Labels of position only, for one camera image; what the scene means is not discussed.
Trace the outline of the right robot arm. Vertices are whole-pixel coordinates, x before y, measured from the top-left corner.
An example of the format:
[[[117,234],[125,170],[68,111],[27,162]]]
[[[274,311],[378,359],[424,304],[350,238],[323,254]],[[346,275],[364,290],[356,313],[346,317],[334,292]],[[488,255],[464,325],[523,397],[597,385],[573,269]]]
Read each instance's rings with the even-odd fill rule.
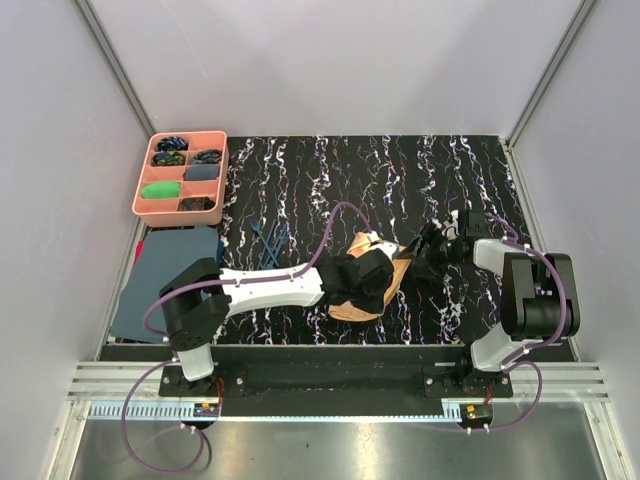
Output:
[[[439,225],[425,225],[397,254],[431,282],[446,267],[471,264],[501,278],[500,322],[467,348],[465,365],[454,371],[454,384],[476,396],[490,383],[489,372],[507,372],[531,351],[578,333],[581,323],[573,262],[565,253],[542,253],[518,240],[506,220],[482,211],[453,211]]]

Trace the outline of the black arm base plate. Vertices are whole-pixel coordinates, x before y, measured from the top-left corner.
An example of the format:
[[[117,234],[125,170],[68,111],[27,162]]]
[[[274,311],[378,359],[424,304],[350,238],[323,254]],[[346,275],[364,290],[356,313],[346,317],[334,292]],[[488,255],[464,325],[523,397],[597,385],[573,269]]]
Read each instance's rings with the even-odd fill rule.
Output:
[[[162,397],[230,398],[275,391],[402,391],[426,398],[513,396],[508,375],[482,372],[469,349],[435,345],[215,346],[214,371],[188,381],[179,366],[162,370]]]

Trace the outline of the peach cloth napkin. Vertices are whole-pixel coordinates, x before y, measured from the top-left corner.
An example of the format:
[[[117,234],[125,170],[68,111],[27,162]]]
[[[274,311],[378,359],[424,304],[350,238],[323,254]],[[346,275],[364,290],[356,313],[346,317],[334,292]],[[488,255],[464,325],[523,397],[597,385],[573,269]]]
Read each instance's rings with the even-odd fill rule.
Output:
[[[366,237],[366,234],[367,233],[364,233],[364,232],[358,232],[356,234],[349,249],[347,250],[347,254],[351,254],[355,257],[358,257],[364,254],[365,252],[369,251],[369,241]],[[397,255],[391,261],[394,267],[394,274],[393,274],[392,286],[387,290],[385,294],[385,300],[386,300],[385,308],[389,305],[393,297],[397,294],[400,288],[401,281],[405,273],[409,269],[409,266],[411,263],[411,260],[409,259],[405,259],[405,260],[398,259]],[[381,315],[330,315],[329,314],[329,316],[335,320],[352,322],[352,323],[372,321],[380,317]]]

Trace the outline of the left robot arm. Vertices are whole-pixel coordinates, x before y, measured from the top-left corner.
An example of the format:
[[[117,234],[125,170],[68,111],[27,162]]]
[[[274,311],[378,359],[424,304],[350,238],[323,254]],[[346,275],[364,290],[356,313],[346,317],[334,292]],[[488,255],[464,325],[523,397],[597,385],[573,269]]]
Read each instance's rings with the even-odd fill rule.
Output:
[[[194,262],[160,290],[169,344],[181,364],[181,384],[196,396],[215,386],[209,343],[224,320],[282,306],[340,306],[380,314],[392,286],[398,246],[377,242],[364,253],[286,269],[221,269],[213,258]]]

